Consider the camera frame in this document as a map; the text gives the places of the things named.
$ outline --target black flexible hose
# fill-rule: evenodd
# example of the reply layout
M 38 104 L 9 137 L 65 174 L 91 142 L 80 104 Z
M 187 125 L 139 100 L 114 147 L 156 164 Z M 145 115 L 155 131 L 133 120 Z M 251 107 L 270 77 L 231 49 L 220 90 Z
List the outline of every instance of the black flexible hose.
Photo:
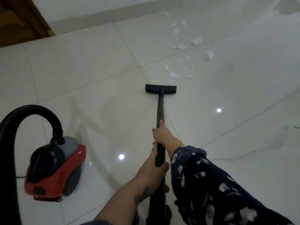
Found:
M 0 149 L 2 158 L 2 193 L 9 196 L 5 202 L 3 215 L 10 224 L 21 225 L 18 205 L 17 180 L 15 167 L 15 138 L 21 122 L 30 115 L 40 115 L 46 118 L 52 128 L 51 144 L 64 144 L 62 125 L 58 117 L 49 109 L 39 105 L 21 106 L 10 112 L 0 123 Z

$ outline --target tattoo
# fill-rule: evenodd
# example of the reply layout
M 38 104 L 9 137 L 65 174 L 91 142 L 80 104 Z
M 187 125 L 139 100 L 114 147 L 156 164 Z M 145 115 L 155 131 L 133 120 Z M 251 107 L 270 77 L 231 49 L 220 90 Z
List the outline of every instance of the tattoo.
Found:
M 136 195 L 136 196 L 133 197 L 136 206 L 139 205 L 139 203 L 141 203 L 143 200 L 145 200 L 145 199 L 148 197 L 148 189 L 149 189 L 149 188 L 148 188 L 148 186 L 147 186 L 147 187 L 144 189 L 142 195 L 138 194 L 138 195 Z

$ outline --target vacuum wheel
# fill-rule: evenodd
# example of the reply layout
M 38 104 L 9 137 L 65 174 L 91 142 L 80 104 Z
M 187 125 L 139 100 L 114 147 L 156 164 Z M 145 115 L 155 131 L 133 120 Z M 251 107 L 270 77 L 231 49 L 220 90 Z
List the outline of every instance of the vacuum wheel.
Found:
M 66 184 L 64 186 L 64 190 L 62 191 L 62 194 L 64 196 L 70 196 L 73 191 L 75 190 L 78 182 L 79 182 L 79 178 L 80 178 L 80 173 L 81 173 L 81 165 L 77 166 L 72 173 L 69 175 Z

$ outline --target white tile floor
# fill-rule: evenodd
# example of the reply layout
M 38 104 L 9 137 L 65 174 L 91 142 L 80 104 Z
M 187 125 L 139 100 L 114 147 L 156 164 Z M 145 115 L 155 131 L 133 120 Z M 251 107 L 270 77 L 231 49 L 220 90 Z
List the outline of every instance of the white tile floor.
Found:
M 40 104 L 59 117 L 65 135 L 87 146 L 80 183 L 61 203 L 34 201 L 18 180 L 24 225 L 92 220 L 134 176 L 150 153 L 156 124 L 157 99 L 145 93 L 146 83 L 177 85 L 176 95 L 165 96 L 166 125 L 185 144 L 206 149 L 210 159 L 263 148 L 284 126 L 300 125 L 300 13 L 289 10 L 297 8 L 283 0 L 203 0 L 193 7 L 191 1 L 170 10 L 169 19 L 160 12 L 0 49 L 0 118 L 19 106 Z M 177 23 L 178 40 L 170 23 Z M 201 35 L 200 45 L 190 44 Z M 205 60 L 209 50 L 215 54 L 211 61 Z M 179 77 L 170 81 L 170 71 Z M 290 130 L 299 136 L 297 131 Z M 17 175 L 24 175 L 32 152 L 50 136 L 41 117 L 20 125 Z M 214 161 L 297 224 L 300 144 L 291 143 L 295 139 L 263 155 Z M 171 224 L 183 224 L 174 200 L 169 193 Z M 144 224 L 148 200 L 138 210 Z

